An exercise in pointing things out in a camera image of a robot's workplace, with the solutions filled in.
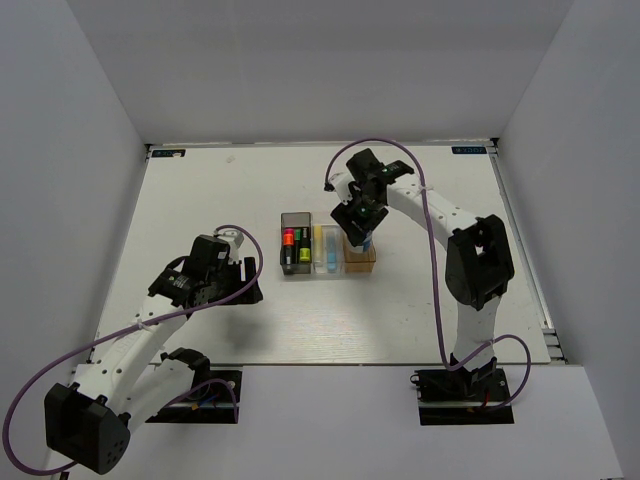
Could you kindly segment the blue white tape roll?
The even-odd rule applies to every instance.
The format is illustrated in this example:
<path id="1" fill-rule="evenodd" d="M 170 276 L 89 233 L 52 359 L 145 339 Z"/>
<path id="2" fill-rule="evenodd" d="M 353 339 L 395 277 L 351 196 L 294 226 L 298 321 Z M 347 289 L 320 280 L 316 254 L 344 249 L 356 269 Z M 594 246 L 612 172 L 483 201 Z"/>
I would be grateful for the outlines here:
<path id="1" fill-rule="evenodd" d="M 372 236 L 369 235 L 368 237 L 366 237 L 363 242 L 357 246 L 354 246 L 350 243 L 350 241 L 347 241 L 347 247 L 348 250 L 354 254 L 364 254 L 366 253 L 369 248 L 371 247 L 372 244 Z"/>

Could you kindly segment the blue translucent glue stick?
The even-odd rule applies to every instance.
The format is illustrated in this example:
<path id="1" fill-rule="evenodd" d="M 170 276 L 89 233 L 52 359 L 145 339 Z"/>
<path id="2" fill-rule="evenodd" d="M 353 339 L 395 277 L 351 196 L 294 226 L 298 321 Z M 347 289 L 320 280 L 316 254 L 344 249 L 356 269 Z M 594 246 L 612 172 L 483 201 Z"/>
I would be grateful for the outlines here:
<path id="1" fill-rule="evenodd" d="M 335 273 L 337 271 L 337 246 L 336 232 L 330 228 L 326 234 L 326 251 L 327 251 L 327 271 Z"/>

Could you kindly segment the yellow translucent glue stick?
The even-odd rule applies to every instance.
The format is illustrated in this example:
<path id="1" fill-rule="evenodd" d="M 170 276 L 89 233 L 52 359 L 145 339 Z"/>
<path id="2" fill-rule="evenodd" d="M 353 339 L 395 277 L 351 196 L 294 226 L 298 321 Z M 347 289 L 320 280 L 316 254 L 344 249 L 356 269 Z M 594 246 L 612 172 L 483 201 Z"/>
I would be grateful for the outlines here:
<path id="1" fill-rule="evenodd" d="M 315 265 L 323 261 L 323 231 L 319 224 L 313 226 L 313 260 Z"/>

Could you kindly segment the green cap black highlighter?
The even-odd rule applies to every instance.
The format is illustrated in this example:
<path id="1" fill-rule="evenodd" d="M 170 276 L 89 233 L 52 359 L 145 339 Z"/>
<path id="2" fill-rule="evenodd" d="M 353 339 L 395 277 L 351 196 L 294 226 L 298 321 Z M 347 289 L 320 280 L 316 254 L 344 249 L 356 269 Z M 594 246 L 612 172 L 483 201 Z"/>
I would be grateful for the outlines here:
<path id="1" fill-rule="evenodd" d="M 294 256 L 296 259 L 295 260 L 296 263 L 299 261 L 300 246 L 301 246 L 301 228 L 295 228 L 294 229 Z"/>

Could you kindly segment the yellow cap black highlighter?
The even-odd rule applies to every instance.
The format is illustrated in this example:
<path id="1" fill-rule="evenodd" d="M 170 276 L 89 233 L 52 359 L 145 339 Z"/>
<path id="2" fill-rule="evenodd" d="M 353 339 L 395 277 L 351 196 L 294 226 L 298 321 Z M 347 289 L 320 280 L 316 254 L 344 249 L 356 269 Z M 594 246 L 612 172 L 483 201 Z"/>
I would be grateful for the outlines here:
<path id="1" fill-rule="evenodd" d="M 311 239 L 310 230 L 308 227 L 303 227 L 300 229 L 298 259 L 301 264 L 311 262 Z"/>

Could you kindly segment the orange cap black highlighter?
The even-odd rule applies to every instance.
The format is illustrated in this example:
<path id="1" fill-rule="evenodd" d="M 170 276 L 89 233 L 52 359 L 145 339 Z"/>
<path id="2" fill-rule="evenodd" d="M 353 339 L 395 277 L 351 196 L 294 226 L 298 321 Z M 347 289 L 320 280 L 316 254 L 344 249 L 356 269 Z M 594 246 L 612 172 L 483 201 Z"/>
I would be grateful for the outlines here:
<path id="1" fill-rule="evenodd" d="M 295 263 L 294 234 L 282 236 L 281 259 L 282 264 L 286 266 L 290 266 Z"/>

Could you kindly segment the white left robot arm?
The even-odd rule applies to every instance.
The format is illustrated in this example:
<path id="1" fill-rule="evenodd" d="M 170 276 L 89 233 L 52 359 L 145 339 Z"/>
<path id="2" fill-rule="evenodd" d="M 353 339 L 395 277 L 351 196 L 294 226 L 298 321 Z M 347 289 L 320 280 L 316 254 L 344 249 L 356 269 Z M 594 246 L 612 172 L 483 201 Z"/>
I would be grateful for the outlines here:
<path id="1" fill-rule="evenodd" d="M 223 225 L 195 238 L 188 255 L 169 262 L 121 333 L 68 386 L 54 385 L 44 399 L 47 446 L 93 472 L 110 472 L 133 433 L 161 409 L 211 387 L 209 359 L 166 342 L 196 312 L 221 305 L 256 304 L 263 258 L 239 256 L 252 236 Z"/>

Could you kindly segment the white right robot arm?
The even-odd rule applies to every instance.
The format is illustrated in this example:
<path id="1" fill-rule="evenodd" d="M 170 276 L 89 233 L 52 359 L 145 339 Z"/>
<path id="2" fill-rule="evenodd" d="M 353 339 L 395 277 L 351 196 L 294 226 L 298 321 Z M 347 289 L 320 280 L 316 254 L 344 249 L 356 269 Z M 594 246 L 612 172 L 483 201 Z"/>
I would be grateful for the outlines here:
<path id="1" fill-rule="evenodd" d="M 453 390 L 466 399 L 477 397 L 496 365 L 497 309 L 515 273 L 504 222 L 496 215 L 469 213 L 428 188 L 417 158 L 385 164 L 369 148 L 355 153 L 344 172 L 327 171 L 324 188 L 339 197 L 331 217 L 352 250 L 364 253 L 372 247 L 374 230 L 391 210 L 426 231 L 431 253 L 444 248 L 444 268 L 432 270 L 437 337 L 444 337 L 441 283 L 457 302 L 458 319 L 454 348 L 440 356 L 453 372 Z"/>

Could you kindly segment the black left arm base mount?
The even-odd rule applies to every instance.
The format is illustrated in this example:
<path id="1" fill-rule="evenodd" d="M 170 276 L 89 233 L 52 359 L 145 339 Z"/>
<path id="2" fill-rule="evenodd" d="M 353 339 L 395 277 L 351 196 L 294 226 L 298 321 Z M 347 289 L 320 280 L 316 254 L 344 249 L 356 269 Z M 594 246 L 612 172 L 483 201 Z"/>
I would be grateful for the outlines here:
<path id="1" fill-rule="evenodd" d="M 161 409 L 147 420 L 148 424 L 233 425 L 238 423 L 243 371 L 211 369 L 209 377 L 229 384 L 214 383 L 202 387 L 189 397 Z"/>

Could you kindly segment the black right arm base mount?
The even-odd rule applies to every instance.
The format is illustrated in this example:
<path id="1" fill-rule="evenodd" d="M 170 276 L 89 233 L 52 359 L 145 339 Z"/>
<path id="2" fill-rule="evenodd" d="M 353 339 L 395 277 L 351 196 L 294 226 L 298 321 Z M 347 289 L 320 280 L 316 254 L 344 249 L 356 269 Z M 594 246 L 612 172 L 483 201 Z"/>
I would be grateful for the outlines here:
<path id="1" fill-rule="evenodd" d="M 416 370 L 410 382 L 417 392 L 421 426 L 512 425 L 510 405 L 497 408 L 510 397 L 505 372 L 499 368 L 465 393 L 452 379 L 452 372 L 440 369 Z"/>

